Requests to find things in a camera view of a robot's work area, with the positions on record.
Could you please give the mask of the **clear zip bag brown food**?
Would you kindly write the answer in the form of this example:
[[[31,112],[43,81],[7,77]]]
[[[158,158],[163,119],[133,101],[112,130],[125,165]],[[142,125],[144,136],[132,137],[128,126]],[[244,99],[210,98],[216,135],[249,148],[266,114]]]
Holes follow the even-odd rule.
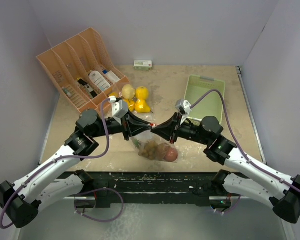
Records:
[[[174,144],[150,130],[132,137],[131,140],[138,155],[147,160],[176,163],[179,158],[179,152]]]

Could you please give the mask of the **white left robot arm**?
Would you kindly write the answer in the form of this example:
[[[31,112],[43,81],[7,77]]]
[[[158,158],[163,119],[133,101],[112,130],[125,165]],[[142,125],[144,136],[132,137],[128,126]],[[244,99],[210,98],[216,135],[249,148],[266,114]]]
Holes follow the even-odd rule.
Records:
[[[106,186],[97,187],[84,170],[77,170],[65,180],[56,179],[83,160],[105,156],[110,148],[110,135],[123,134],[129,140],[151,129],[150,122],[129,110],[120,110],[117,116],[109,118],[94,109],[85,110],[75,123],[74,133],[52,157],[21,179],[0,184],[0,228],[23,228],[45,208],[65,197],[109,191]]]

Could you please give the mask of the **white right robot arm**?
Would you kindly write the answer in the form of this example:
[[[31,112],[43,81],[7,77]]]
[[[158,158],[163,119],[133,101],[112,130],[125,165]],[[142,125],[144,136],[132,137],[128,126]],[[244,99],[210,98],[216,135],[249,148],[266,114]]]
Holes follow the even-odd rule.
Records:
[[[248,197],[270,207],[284,221],[296,224],[300,218],[300,175],[279,172],[245,153],[238,144],[222,135],[223,127],[214,116],[206,116],[200,125],[181,122],[175,113],[151,132],[175,143],[178,138],[206,146],[204,154],[212,162],[232,168],[244,177],[220,171],[212,190],[218,196],[227,192]]]

